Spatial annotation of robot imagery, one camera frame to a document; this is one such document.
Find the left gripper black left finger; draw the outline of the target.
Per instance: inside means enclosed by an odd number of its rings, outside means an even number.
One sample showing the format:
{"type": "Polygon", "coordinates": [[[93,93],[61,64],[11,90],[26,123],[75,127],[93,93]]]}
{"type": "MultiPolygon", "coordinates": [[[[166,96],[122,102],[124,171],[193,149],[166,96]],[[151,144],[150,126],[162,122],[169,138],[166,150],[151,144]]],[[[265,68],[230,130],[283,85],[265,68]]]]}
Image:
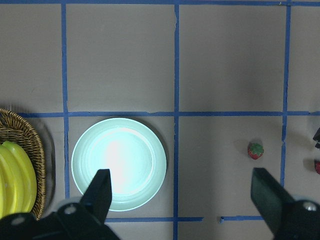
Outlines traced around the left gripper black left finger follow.
{"type": "Polygon", "coordinates": [[[104,224],[112,203],[112,183],[109,169],[99,169],[79,203],[104,224]]]}

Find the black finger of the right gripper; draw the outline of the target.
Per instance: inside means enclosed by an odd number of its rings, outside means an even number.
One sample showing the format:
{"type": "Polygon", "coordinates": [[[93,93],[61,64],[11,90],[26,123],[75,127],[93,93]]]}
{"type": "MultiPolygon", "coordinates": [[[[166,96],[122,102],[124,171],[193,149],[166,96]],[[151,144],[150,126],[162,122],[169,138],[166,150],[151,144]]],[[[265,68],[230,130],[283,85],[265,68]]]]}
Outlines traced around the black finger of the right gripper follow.
{"type": "Polygon", "coordinates": [[[318,128],[312,139],[315,141],[315,148],[320,149],[320,128],[318,128]]]}

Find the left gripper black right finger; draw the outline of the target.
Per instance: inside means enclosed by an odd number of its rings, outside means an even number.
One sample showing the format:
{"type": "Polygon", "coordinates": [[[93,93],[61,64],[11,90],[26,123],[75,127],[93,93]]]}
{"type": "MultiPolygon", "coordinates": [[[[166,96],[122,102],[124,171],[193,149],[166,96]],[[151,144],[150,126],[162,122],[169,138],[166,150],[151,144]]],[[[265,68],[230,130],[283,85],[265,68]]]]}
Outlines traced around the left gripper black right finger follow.
{"type": "Polygon", "coordinates": [[[273,234],[281,228],[285,214],[295,203],[294,198],[262,167],[252,170],[250,197],[273,234]]]}

